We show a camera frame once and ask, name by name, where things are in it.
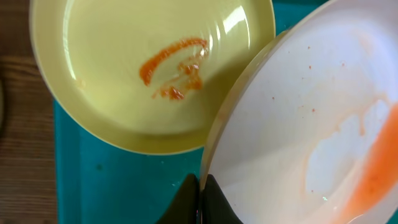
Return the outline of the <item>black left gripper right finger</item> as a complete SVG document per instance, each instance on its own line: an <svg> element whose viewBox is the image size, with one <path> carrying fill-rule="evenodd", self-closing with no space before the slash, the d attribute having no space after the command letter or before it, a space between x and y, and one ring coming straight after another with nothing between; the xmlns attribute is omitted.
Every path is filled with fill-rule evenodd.
<svg viewBox="0 0 398 224"><path fill-rule="evenodd" d="M209 174L201 192L202 224L243 224L224 196L213 175Z"/></svg>

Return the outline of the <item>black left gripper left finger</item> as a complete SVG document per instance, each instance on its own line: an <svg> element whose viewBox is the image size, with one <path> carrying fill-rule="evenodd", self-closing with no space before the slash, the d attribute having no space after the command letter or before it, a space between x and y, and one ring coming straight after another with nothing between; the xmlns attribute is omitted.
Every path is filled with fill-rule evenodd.
<svg viewBox="0 0 398 224"><path fill-rule="evenodd" d="M198 179L195 174L188 174L156 224L196 224L198 196Z"/></svg>

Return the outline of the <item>white plate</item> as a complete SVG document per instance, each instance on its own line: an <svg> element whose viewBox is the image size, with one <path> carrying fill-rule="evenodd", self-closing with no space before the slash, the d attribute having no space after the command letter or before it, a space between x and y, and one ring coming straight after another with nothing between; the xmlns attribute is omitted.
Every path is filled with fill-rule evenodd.
<svg viewBox="0 0 398 224"><path fill-rule="evenodd" d="M392 223L397 1L328 1L245 69L205 145L243 223Z"/></svg>

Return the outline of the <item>yellow plate with sauce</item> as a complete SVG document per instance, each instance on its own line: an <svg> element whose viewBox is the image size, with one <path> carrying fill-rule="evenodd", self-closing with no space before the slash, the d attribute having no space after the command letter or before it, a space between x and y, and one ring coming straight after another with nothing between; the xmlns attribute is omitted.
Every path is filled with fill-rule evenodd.
<svg viewBox="0 0 398 224"><path fill-rule="evenodd" d="M249 62L275 37L269 0L34 0L30 34L62 108L116 147L204 145Z"/></svg>

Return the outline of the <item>teal plastic tray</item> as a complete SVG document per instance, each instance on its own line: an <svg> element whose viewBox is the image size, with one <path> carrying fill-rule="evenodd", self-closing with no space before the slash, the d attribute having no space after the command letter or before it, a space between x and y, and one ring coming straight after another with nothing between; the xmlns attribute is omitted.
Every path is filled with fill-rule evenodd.
<svg viewBox="0 0 398 224"><path fill-rule="evenodd" d="M275 31L297 25L327 1L276 1ZM80 126L60 104L57 181L61 223L154 223L189 173L201 147L144 154L109 144Z"/></svg>

